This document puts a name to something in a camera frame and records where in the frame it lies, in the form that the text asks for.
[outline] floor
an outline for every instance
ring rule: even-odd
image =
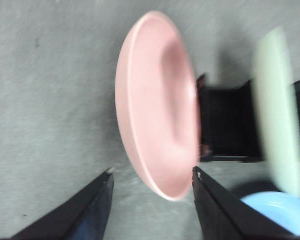
[[[300,0],[0,0],[0,237],[9,237],[115,167],[105,240],[201,240],[193,194],[169,202],[138,178],[117,126],[118,55],[144,13],[170,16],[195,74],[248,80],[255,43],[283,26],[300,79]],[[200,165],[231,188],[262,163]]]

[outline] black object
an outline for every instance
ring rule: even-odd
[[[101,240],[110,214],[112,169],[10,240]]]
[[[199,167],[193,168],[192,180],[205,240],[300,240],[243,203]]]
[[[263,160],[257,133],[251,80],[236,88],[215,88],[197,79],[201,117],[202,162]],[[294,84],[300,123],[300,81]]]

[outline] blue plate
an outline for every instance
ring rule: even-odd
[[[241,199],[294,235],[300,236],[300,198],[284,192],[265,191]]]

